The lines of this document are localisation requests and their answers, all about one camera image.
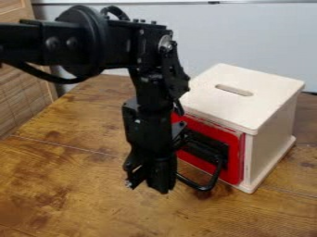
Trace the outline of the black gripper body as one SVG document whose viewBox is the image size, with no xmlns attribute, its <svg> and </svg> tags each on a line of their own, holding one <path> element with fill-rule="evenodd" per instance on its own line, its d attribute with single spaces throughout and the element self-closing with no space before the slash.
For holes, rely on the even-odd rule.
<svg viewBox="0 0 317 237">
<path fill-rule="evenodd" d="M 136 99 L 128 99 L 122 107 L 126 140 L 131 146 L 123 164 L 124 171 L 140 165 L 169 161 L 175 152 L 177 131 L 173 131 L 173 112 L 167 106 L 162 110 L 143 110 Z"/>
</svg>

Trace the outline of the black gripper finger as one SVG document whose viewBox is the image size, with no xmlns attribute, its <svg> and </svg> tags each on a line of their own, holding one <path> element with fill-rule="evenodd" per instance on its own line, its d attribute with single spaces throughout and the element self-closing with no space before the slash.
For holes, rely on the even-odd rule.
<svg viewBox="0 0 317 237">
<path fill-rule="evenodd" d="M 177 158 L 156 160 L 150 168 L 147 185 L 159 193 L 167 194 L 175 187 Z"/>
<path fill-rule="evenodd" d="M 135 189 L 148 176 L 148 163 L 140 163 L 126 161 L 123 165 L 126 171 L 126 187 Z"/>
</svg>

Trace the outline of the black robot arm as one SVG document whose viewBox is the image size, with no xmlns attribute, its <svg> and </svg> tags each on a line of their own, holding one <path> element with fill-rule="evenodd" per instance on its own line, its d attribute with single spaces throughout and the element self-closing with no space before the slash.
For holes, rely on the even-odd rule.
<svg viewBox="0 0 317 237">
<path fill-rule="evenodd" d="M 59 84 L 75 84 L 107 69 L 126 69 L 136 96 L 123 104 L 126 184 L 142 182 L 169 193 L 175 187 L 175 143 L 183 112 L 181 96 L 190 77 L 178 60 L 177 42 L 166 26 L 130 19 L 116 6 L 96 11 L 72 6 L 52 21 L 0 23 L 0 64 Z"/>
</svg>

